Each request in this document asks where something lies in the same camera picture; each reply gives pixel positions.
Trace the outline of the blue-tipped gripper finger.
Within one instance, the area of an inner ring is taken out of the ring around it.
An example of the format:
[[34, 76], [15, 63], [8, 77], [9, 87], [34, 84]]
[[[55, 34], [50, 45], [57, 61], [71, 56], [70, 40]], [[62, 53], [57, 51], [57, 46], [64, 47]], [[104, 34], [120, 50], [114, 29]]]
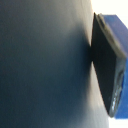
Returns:
[[95, 14], [91, 48], [108, 115], [128, 118], [128, 28], [116, 15]]

